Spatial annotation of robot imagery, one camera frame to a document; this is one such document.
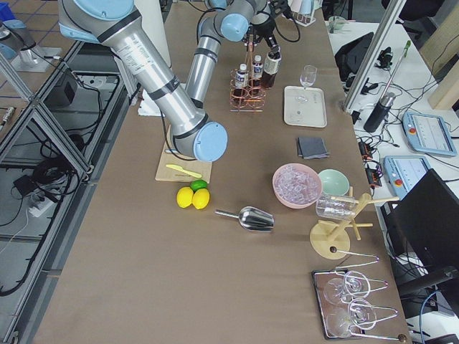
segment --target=black water bottle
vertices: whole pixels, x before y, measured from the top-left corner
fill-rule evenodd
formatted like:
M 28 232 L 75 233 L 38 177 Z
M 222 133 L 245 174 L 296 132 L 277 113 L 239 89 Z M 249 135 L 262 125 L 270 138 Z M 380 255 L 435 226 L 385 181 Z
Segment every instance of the black water bottle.
M 394 104 L 394 99 L 395 94 L 392 92 L 388 92 L 381 97 L 381 99 L 374 107 L 370 117 L 368 117 L 368 120 L 365 122 L 364 129 L 366 132 L 374 133 L 376 131 L 381 122 L 389 113 L 392 104 Z

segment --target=green bowl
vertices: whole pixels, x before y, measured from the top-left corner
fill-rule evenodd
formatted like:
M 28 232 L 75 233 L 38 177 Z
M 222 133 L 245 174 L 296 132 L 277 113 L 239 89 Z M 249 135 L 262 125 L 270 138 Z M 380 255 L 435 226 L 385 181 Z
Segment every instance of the green bowl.
M 349 180 L 337 170 L 323 170 L 318 174 L 322 181 L 323 192 L 328 195 L 343 196 L 349 191 Z

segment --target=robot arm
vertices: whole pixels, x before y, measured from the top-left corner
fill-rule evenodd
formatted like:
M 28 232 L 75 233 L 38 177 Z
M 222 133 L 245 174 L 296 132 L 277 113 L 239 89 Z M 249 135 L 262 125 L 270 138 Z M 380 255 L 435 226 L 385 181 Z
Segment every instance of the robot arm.
M 236 0 L 206 19 L 185 91 L 142 30 L 141 14 L 133 0 L 59 0 L 62 34 L 110 47 L 171 122 L 174 147 L 201 161 L 217 160 L 227 146 L 226 130 L 202 109 L 221 39 L 240 41 L 252 20 L 261 27 L 273 20 L 269 14 L 267 0 Z
M 180 86 L 141 27 L 133 0 L 60 0 L 60 29 L 66 36 L 112 48 L 171 122 L 178 152 L 215 161 L 227 146 L 222 125 L 212 122 Z

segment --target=liquor bottle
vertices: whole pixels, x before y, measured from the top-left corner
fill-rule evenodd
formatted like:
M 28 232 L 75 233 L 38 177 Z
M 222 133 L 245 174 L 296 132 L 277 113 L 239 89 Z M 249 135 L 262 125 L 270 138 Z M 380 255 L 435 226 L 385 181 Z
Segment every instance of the liquor bottle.
M 246 94 L 248 84 L 247 65 L 241 63 L 235 75 L 235 88 L 232 91 L 232 101 L 236 106 L 243 106 L 245 104 L 244 96 Z
M 271 88 L 274 85 L 281 59 L 279 46 L 273 47 L 266 55 L 263 74 L 261 76 L 261 86 L 263 88 Z
M 250 79 L 250 95 L 257 95 L 260 91 L 260 79 L 263 74 L 261 56 L 255 55 L 252 62 L 252 77 Z

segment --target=stemmed glass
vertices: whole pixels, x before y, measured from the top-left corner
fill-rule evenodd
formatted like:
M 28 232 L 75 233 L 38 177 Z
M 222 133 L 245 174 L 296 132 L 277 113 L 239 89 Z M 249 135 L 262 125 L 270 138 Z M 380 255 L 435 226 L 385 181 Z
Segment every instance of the stemmed glass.
M 377 317 L 376 310 L 382 310 L 388 315 Z M 354 299 L 348 304 L 347 310 L 336 308 L 326 317 L 327 332 L 338 338 L 348 338 L 351 336 L 379 338 L 379 339 L 397 339 L 377 335 L 368 335 L 360 330 L 371 330 L 374 326 L 388 319 L 396 317 L 398 312 L 392 307 L 374 306 L 364 299 Z
M 372 288 L 370 281 L 378 282 L 382 286 Z M 386 289 L 387 285 L 387 282 L 382 279 L 371 279 L 360 272 L 351 270 L 345 275 L 330 279 L 323 289 L 323 296 L 332 305 L 350 303 L 356 298 L 364 299 L 370 292 Z
M 306 97 L 306 88 L 310 87 L 316 82 L 317 76 L 317 68 L 308 64 L 303 68 L 303 71 L 300 75 L 300 83 L 304 88 L 305 95 L 297 96 L 296 100 L 300 103 L 308 102 L 308 98 Z

